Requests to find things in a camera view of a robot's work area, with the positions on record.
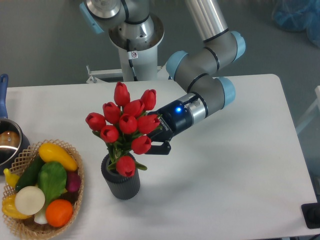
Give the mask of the black dark-blue gripper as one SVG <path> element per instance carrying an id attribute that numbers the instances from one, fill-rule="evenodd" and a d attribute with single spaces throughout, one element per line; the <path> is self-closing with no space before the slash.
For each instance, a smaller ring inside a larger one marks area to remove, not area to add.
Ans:
<path id="1" fill-rule="evenodd" d="M 154 130 L 148 134 L 153 142 L 162 142 L 160 145 L 151 145 L 146 152 L 147 155 L 168 155 L 171 151 L 170 140 L 192 126 L 193 115 L 187 108 L 188 102 L 175 100 L 151 114 L 159 115 L 159 126 L 161 129 Z"/>

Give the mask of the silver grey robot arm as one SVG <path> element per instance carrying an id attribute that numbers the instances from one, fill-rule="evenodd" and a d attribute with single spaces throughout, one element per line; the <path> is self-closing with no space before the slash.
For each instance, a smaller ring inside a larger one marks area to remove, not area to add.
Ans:
<path id="1" fill-rule="evenodd" d="M 223 109 L 236 96 L 229 79 L 213 74 L 243 55 L 245 40 L 228 29 L 215 0 L 188 0 L 186 6 L 204 47 L 194 55 L 177 51 L 167 60 L 167 73 L 186 94 L 157 111 L 161 129 L 149 134 L 156 142 L 150 155 L 167 155 L 174 136 Z M 79 8 L 93 31 L 108 32 L 118 48 L 124 81 L 156 78 L 164 27 L 150 13 L 147 0 L 85 0 Z"/>

